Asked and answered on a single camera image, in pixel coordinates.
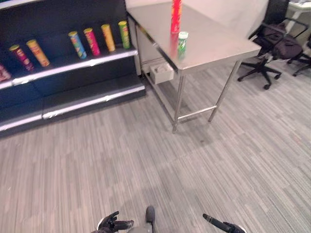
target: chair armrest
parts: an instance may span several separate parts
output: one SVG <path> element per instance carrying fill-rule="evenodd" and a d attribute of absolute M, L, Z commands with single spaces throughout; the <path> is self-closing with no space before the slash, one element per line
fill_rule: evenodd
<path fill-rule="evenodd" d="M 295 36 L 294 38 L 297 38 L 298 36 L 300 36 L 302 33 L 304 33 L 304 32 L 309 28 L 309 25 L 308 25 L 308 24 L 299 22 L 299 21 L 296 20 L 296 19 L 288 18 L 288 17 L 285 17 L 285 19 L 286 19 L 286 20 L 289 20 L 289 21 L 294 21 L 295 23 L 298 23 L 298 24 L 304 26 L 304 28 L 305 28 L 303 31 L 301 31 L 301 32 L 300 32 L 297 36 Z"/>
<path fill-rule="evenodd" d="M 288 34 L 286 31 L 282 31 L 282 30 L 280 30 L 279 28 L 273 27 L 273 26 L 271 26 L 271 25 L 269 25 L 269 24 L 266 24 L 266 23 L 264 23 L 264 22 L 262 22 L 261 25 L 264 26 L 264 27 L 266 27 L 266 28 L 270 28 L 270 29 L 272 29 L 272 30 L 274 30 L 274 31 L 276 31 L 276 32 L 282 33 L 282 34 L 283 34 L 283 37 L 285 37 L 285 36 Z"/>

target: black bag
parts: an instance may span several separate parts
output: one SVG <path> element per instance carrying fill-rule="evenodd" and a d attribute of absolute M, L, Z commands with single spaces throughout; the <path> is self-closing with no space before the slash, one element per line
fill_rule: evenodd
<path fill-rule="evenodd" d="M 286 32 L 284 23 L 270 24 L 270 26 Z M 275 45 L 272 50 L 272 55 L 276 59 L 291 59 L 300 56 L 300 54 L 302 53 L 301 45 L 298 44 L 296 39 L 289 34 L 287 34 L 285 38 L 283 38 L 282 33 L 266 27 L 263 30 L 263 35 L 267 41 L 269 41 L 272 45 Z"/>

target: table top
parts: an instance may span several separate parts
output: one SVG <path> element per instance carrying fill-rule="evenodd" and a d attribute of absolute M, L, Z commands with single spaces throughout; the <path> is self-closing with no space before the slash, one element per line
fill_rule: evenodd
<path fill-rule="evenodd" d="M 291 10 L 302 10 L 305 12 L 310 11 L 311 12 L 311 1 L 305 2 L 303 4 L 301 4 L 299 2 L 290 1 L 289 9 L 291 9 Z"/>
<path fill-rule="evenodd" d="M 131 18 L 180 74 L 256 56 L 260 47 L 207 16 L 183 5 L 181 31 L 187 31 L 186 52 L 178 54 L 178 34 L 172 36 L 171 3 L 128 9 Z"/>

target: black shelving unit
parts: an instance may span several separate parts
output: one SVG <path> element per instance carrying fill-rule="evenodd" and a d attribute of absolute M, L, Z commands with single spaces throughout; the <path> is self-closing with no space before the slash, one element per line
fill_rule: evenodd
<path fill-rule="evenodd" d="M 124 49 L 118 22 L 124 0 L 11 0 L 0 3 L 0 63 L 12 74 L 0 82 L 0 136 L 145 95 L 134 47 Z M 108 52 L 101 25 L 109 23 L 116 50 Z M 83 29 L 92 27 L 101 55 L 92 56 Z M 77 31 L 81 60 L 68 37 Z M 51 64 L 41 67 L 26 46 L 36 39 Z M 26 71 L 8 48 L 19 44 L 35 66 Z"/>

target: green chip canister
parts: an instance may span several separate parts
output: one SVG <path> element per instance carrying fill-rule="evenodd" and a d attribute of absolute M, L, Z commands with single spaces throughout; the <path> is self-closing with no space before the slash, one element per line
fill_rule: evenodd
<path fill-rule="evenodd" d="M 118 23 L 120 27 L 120 33 L 123 43 L 123 48 L 129 49 L 130 48 L 130 38 L 128 36 L 128 29 L 127 29 L 127 22 L 126 21 L 120 21 Z"/>
<path fill-rule="evenodd" d="M 186 51 L 186 42 L 188 39 L 188 32 L 180 32 L 178 34 L 178 51 L 185 52 Z"/>

